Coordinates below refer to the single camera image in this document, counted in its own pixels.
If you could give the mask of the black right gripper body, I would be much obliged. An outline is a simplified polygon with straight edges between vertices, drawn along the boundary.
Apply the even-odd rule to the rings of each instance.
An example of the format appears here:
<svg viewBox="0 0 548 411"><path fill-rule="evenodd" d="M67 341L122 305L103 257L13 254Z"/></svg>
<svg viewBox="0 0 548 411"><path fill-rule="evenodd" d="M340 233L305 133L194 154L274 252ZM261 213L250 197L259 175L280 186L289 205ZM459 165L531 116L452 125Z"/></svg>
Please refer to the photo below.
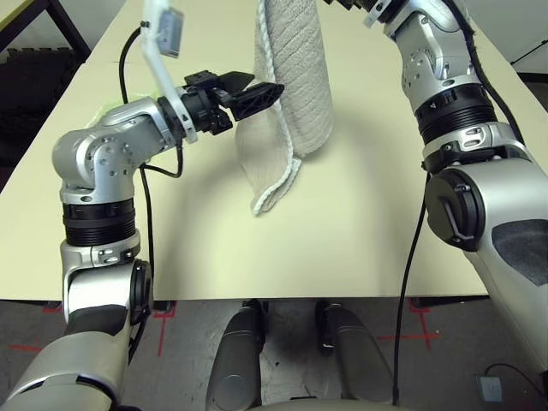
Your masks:
<svg viewBox="0 0 548 411"><path fill-rule="evenodd" d="M377 3L376 0L327 0L328 4L332 4L333 2L338 3L346 10L351 10L352 8L356 9L362 9L366 12L370 12L371 9L375 6Z"/></svg>

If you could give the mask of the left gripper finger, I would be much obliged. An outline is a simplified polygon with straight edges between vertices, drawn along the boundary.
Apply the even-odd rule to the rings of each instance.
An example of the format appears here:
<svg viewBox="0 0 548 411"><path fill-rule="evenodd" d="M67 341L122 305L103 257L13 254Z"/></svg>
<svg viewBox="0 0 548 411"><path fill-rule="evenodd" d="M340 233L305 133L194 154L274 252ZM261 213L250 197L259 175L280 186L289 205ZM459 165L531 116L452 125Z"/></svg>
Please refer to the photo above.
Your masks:
<svg viewBox="0 0 548 411"><path fill-rule="evenodd" d="M219 76L221 88L227 93L234 95L242 92L254 80L253 74L240 71L230 71Z"/></svg>
<svg viewBox="0 0 548 411"><path fill-rule="evenodd" d="M229 109L234 119L240 121L273 106L283 91L282 84L261 82L233 95Z"/></svg>

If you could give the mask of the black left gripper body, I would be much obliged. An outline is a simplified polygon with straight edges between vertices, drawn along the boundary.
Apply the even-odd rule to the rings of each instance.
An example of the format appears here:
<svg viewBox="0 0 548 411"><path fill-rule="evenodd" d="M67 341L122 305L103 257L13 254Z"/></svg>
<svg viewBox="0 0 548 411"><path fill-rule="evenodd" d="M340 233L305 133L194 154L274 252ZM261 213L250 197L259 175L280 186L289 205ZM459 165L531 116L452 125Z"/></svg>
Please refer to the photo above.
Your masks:
<svg viewBox="0 0 548 411"><path fill-rule="evenodd" d="M220 77L209 70L191 74L184 78L184 94L181 101L198 132L221 134L233 127L229 115L232 96L224 89Z"/></svg>

